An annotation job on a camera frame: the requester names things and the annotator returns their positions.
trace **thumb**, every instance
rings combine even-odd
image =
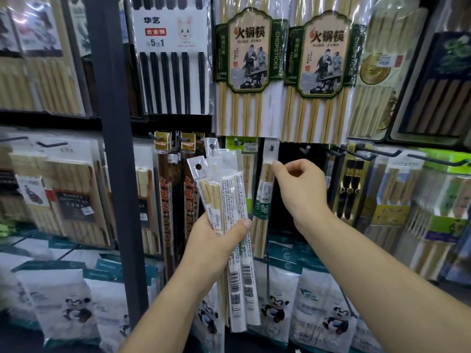
[[[280,188],[283,188],[286,181],[291,177],[290,173],[280,161],[274,161],[271,164],[271,169],[278,180]]]
[[[228,255],[244,239],[252,226],[252,221],[248,218],[239,220],[232,229],[221,237],[222,246]]]

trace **hand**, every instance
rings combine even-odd
[[[221,277],[229,256],[247,235],[251,225],[250,219],[242,219],[228,233],[218,236],[209,223],[207,213],[197,220],[176,275],[184,276],[183,282],[192,285],[191,290],[196,290],[199,300]]]
[[[278,180],[281,198],[294,219],[294,225],[305,235],[312,220],[323,220],[333,214],[327,206],[324,172],[308,160],[283,165],[275,161],[271,168]]]

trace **black metal post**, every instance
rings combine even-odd
[[[118,0],[84,0],[131,328],[148,308]]]

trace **person's left hand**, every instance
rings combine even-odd
[[[221,277],[229,256],[247,235],[251,225],[250,219],[242,219],[228,233],[218,236],[209,223],[207,213],[197,220],[175,274],[184,276],[185,282],[191,281],[199,299],[203,299]]]

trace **person's right arm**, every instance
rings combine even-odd
[[[327,206],[324,173],[308,160],[272,169],[299,232],[388,353],[470,353],[471,308],[422,279]]]

